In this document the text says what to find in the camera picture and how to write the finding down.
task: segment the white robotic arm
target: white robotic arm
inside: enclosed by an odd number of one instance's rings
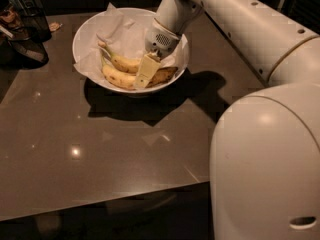
[[[199,6],[270,86],[232,104],[216,126],[215,240],[320,239],[319,35],[257,0],[163,0],[146,48],[167,56]]]

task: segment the tabletop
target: tabletop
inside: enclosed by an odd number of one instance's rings
[[[147,98],[111,93],[73,67],[73,37],[93,15],[47,17],[63,24],[44,42],[49,62],[19,70],[0,104],[0,220],[208,182],[218,119],[263,88],[204,14],[185,33],[176,83]]]

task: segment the yellow banana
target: yellow banana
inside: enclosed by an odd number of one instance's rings
[[[105,78],[108,80],[108,82],[123,89],[127,89],[127,90],[135,89],[133,86],[136,79],[135,75],[117,70],[113,66],[107,64],[103,56],[101,56],[101,62],[102,62],[102,73],[105,76]],[[159,69],[151,79],[147,88],[169,81],[173,77],[177,69],[178,69],[177,67],[167,67],[167,68]]]
[[[110,47],[103,41],[99,41],[98,45],[109,54],[111,63],[116,69],[131,74],[138,72],[141,61],[140,58],[126,58],[121,56],[112,51]]]

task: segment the white bowl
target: white bowl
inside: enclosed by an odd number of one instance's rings
[[[154,16],[155,13],[152,11],[144,10],[144,9],[137,9],[137,8],[119,8],[118,9],[121,13],[125,14],[126,16],[129,16],[132,18],[134,21],[137,23],[148,27]],[[110,17],[105,17],[104,16],[105,12],[101,12],[96,14],[95,16],[91,17],[88,19],[86,22],[84,22],[81,27],[78,29],[77,33],[74,36],[73,39],[73,44],[72,44],[72,52],[73,52],[73,57],[75,62],[79,62],[82,58],[85,58],[90,52],[91,48],[88,45],[90,42],[92,42],[93,38],[96,38],[96,33],[98,31],[98,24],[95,24],[97,21],[103,22],[110,20]],[[182,36],[181,39],[183,49],[182,49],[182,54],[183,56],[183,64],[178,67],[177,72],[175,75],[172,77],[172,79],[164,84],[159,84],[157,86],[153,86],[151,88],[145,88],[143,90],[126,90],[119,88],[117,86],[114,86],[113,84],[109,83],[103,76],[103,74],[99,73],[100,75],[98,77],[91,77],[92,74],[90,72],[80,72],[79,73],[85,75],[88,77],[90,80],[95,82],[96,84],[110,90],[113,92],[125,94],[127,96],[131,97],[141,97],[141,96],[147,96],[151,93],[160,91],[170,84],[174,83],[185,71],[188,62],[189,62],[189,45],[188,45],[188,40],[185,37],[185,35]]]

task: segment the bowl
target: bowl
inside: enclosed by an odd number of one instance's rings
[[[152,20],[155,16],[154,12],[145,9],[118,8],[117,10],[144,27],[148,27],[152,23]],[[89,18],[80,26],[80,28],[74,36],[72,44],[73,57],[76,63],[81,61],[81,59],[86,58],[86,56],[88,56],[90,52],[92,52],[92,47],[88,44],[92,43],[93,40],[96,38],[96,33],[99,31],[99,25],[101,26],[101,23],[103,24],[103,22],[110,20],[110,15],[107,16],[105,12],[101,12]],[[127,90],[114,86],[105,79],[104,75],[101,72],[101,68],[92,67],[87,68],[86,70],[79,70],[77,67],[75,68],[80,74],[85,75],[91,81],[112,92],[124,94],[130,97],[144,97],[166,88],[167,86],[177,81],[184,73],[189,62],[189,45],[185,35],[182,36],[180,42],[183,48],[181,48],[179,56],[182,56],[183,59],[180,60],[182,61],[182,63],[178,65],[178,70],[175,73],[175,75],[166,83],[159,84],[150,88],[145,88],[142,90]]]

